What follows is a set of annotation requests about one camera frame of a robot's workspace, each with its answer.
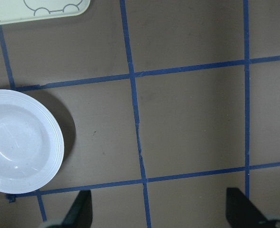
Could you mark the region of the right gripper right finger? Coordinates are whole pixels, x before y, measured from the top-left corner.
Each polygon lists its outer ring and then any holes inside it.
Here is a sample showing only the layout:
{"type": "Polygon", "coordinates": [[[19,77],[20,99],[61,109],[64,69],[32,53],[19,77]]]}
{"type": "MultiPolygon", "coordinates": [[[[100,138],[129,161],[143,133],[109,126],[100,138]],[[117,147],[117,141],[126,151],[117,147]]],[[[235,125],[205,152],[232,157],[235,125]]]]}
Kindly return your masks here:
{"type": "Polygon", "coordinates": [[[225,217],[232,228],[265,228],[268,223],[239,188],[226,189],[225,217]]]}

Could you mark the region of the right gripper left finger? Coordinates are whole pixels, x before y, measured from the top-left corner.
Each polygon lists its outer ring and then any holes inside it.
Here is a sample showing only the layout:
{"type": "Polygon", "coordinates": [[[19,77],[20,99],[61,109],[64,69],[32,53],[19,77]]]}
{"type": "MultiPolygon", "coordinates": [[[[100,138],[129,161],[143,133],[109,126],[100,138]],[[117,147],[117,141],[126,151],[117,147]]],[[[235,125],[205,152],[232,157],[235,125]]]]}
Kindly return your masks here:
{"type": "Polygon", "coordinates": [[[90,228],[93,221],[90,190],[80,191],[61,223],[62,228],[90,228]]]}

